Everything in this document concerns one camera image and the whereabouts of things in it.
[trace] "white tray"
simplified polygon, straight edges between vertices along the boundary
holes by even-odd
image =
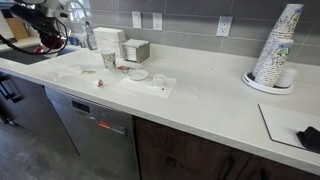
[[[248,84],[249,86],[251,86],[254,89],[258,89],[260,91],[267,92],[270,94],[290,94],[293,91],[293,84],[291,84],[291,86],[289,86],[288,88],[267,87],[267,86],[263,86],[261,84],[254,82],[250,78],[250,74],[252,74],[252,72],[244,73],[242,79],[246,84]]]

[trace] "stack of paper cups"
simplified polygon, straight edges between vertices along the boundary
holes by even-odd
[[[265,61],[270,61],[277,39],[291,39],[301,15],[303,4],[287,4],[276,25],[272,29],[269,38],[261,52],[259,60],[252,72],[254,77],[264,66]]]
[[[275,41],[271,53],[261,63],[254,80],[258,84],[268,87],[273,87],[277,82],[293,44],[291,39],[278,38]]]

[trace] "wall outlet cover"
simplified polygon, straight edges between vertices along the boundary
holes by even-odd
[[[142,29],[141,12],[132,11],[132,24],[135,29]]]
[[[153,13],[153,30],[162,31],[162,13]]]
[[[220,16],[219,25],[217,29],[217,36],[228,37],[231,24],[232,24],[232,16]]]

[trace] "gray tile backsplash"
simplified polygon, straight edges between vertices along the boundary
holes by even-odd
[[[151,43],[259,57],[270,30],[287,3],[305,7],[288,60],[320,65],[320,0],[70,0],[72,17],[65,24],[82,33],[93,27],[125,30],[127,38]],[[141,11],[142,30],[133,29],[132,11]],[[163,31],[152,30],[152,13],[164,14]],[[229,38],[216,37],[219,16],[234,17]]]

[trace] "cabinet door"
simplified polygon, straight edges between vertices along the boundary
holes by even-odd
[[[136,118],[142,179],[236,179],[250,155]]]
[[[262,158],[252,156],[239,180],[320,180],[319,176]]]
[[[12,100],[17,97],[17,94],[15,94],[14,89],[10,86],[9,81],[8,75],[0,73],[0,103],[1,107],[3,107],[2,113],[14,123],[33,132],[37,132],[34,124],[21,109],[18,99],[15,99],[17,101]]]
[[[42,85],[10,76],[10,83],[22,100],[19,105],[36,126],[37,132],[55,144],[62,144],[65,149],[75,151],[71,139],[58,114],[47,98]]]

